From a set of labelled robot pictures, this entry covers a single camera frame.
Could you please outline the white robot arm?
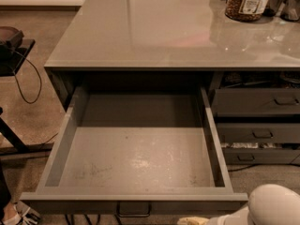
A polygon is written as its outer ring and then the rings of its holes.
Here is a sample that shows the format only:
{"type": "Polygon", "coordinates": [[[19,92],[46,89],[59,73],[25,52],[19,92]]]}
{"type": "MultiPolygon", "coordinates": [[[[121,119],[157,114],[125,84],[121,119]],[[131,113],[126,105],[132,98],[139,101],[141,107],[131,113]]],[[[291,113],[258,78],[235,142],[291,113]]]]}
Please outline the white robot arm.
{"type": "Polygon", "coordinates": [[[220,217],[181,217],[176,225],[300,225],[300,195],[286,187],[256,187],[247,204],[220,217]]]}

